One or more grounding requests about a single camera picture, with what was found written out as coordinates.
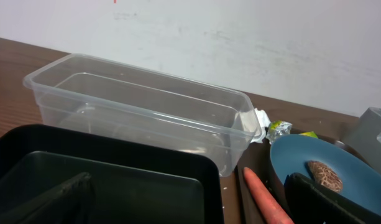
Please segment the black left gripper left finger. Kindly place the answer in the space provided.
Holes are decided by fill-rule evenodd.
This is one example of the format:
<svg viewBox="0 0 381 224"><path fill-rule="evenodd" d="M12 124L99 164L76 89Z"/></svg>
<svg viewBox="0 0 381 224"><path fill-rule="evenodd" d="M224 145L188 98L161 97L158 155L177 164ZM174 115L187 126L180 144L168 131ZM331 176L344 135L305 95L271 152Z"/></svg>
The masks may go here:
<svg viewBox="0 0 381 224"><path fill-rule="evenodd" d="M0 213L0 223L88 223L94 205L92 176L82 172Z"/></svg>

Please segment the dark blue plate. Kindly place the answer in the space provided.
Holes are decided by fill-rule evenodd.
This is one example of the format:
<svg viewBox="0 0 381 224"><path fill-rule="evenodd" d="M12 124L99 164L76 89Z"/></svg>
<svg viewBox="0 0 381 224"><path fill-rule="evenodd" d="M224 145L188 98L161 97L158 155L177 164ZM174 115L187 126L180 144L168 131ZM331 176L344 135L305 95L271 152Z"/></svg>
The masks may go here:
<svg viewBox="0 0 381 224"><path fill-rule="evenodd" d="M270 187L285 210L289 210L283 186L285 179L294 172L310 178L308 161L319 161L330 167L343 182L340 195L381 216L381 175L349 152L300 134L278 138L269 152Z"/></svg>

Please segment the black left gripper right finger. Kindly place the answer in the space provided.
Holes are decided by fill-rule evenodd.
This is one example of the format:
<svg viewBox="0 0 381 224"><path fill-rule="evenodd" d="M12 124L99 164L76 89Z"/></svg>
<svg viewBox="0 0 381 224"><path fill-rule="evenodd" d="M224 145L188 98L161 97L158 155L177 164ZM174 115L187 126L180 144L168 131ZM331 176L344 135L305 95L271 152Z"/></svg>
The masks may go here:
<svg viewBox="0 0 381 224"><path fill-rule="evenodd" d="M381 216L301 173L285 179L285 198L295 223L381 223Z"/></svg>

